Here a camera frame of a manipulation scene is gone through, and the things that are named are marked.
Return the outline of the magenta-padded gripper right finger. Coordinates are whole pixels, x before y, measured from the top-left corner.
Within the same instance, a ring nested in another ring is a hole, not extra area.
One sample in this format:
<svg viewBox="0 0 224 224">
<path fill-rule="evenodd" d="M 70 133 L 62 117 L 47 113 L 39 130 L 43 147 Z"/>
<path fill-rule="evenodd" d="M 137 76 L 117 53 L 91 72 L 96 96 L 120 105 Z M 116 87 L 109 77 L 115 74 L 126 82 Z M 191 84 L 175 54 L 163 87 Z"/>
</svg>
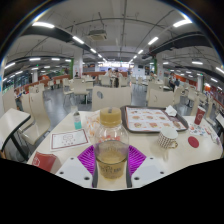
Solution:
<svg viewBox="0 0 224 224">
<path fill-rule="evenodd" d="M 167 173 L 156 158 L 147 157 L 137 148 L 129 146 L 126 168 L 128 188 L 139 188 L 165 177 Z"/>
</svg>

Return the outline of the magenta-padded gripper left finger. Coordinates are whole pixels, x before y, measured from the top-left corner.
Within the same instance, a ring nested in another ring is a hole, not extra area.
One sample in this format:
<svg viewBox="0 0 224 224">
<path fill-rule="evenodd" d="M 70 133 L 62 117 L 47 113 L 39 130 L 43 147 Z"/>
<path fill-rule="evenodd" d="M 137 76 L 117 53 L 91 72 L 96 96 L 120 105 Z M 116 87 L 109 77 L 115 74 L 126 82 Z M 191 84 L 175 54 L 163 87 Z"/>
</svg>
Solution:
<svg viewBox="0 0 224 224">
<path fill-rule="evenodd" d="M 89 146 L 77 157 L 69 157 L 56 175 L 84 188 L 96 188 L 98 171 L 94 147 Z"/>
</svg>

